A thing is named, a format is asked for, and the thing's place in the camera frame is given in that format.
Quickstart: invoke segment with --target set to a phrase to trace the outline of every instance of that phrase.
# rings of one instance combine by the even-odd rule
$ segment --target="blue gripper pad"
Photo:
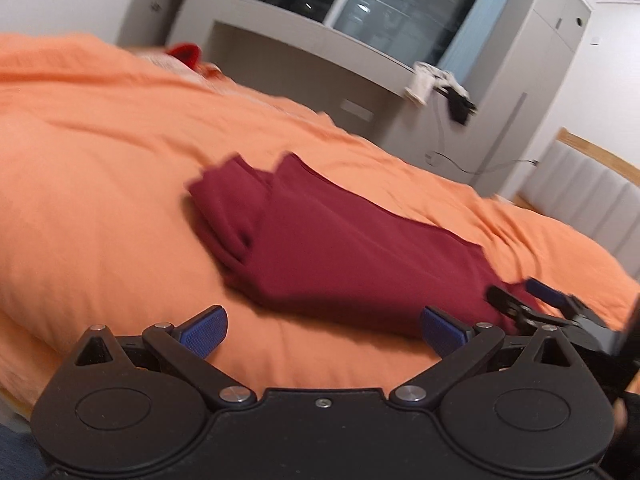
[[[222,343],[227,327],[225,309],[215,305],[177,326],[173,336],[181,345],[204,359]]]
[[[420,314],[420,326],[424,341],[442,358],[466,344],[473,335],[469,327],[428,306]]]
[[[535,278],[529,278],[525,282],[525,289],[529,294],[544,301],[549,306],[562,308],[566,304],[566,296],[562,292],[539,282]]]

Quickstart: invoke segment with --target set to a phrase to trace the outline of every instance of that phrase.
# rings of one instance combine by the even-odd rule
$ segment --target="black sleeve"
[[[640,396],[624,393],[622,398],[626,428],[607,451],[601,466],[616,480],[640,480]]]

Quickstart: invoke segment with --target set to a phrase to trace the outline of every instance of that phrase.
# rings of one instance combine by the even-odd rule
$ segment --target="red object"
[[[425,305],[513,332],[485,302],[489,285],[536,305],[521,283],[500,280],[480,246],[396,216],[293,154],[274,173],[236,156],[189,192],[202,213],[198,236],[224,266],[225,283],[274,310],[420,336]]]
[[[200,47],[195,43],[179,43],[168,48],[165,53],[169,56],[174,56],[175,59],[183,62],[191,70],[195,70],[202,55]]]

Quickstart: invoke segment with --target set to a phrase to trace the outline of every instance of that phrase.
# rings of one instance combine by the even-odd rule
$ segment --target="wall switch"
[[[367,121],[367,123],[373,119],[373,112],[371,110],[367,110],[356,103],[349,101],[348,99],[343,99],[340,104],[340,108],[342,108],[345,112],[355,115],[356,117],[361,118],[363,121]]]

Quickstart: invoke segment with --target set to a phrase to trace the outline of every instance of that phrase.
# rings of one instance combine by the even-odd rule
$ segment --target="blue textured pad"
[[[529,294],[532,294],[539,300],[544,301],[549,306],[562,308],[566,304],[566,296],[562,292],[559,292],[558,290],[555,290],[534,278],[529,278],[525,282],[525,288]]]
[[[180,344],[204,359],[224,340],[228,320],[224,308],[213,310],[180,334]]]
[[[442,358],[467,343],[466,334],[462,330],[428,308],[424,308],[420,314],[420,326],[422,338]]]

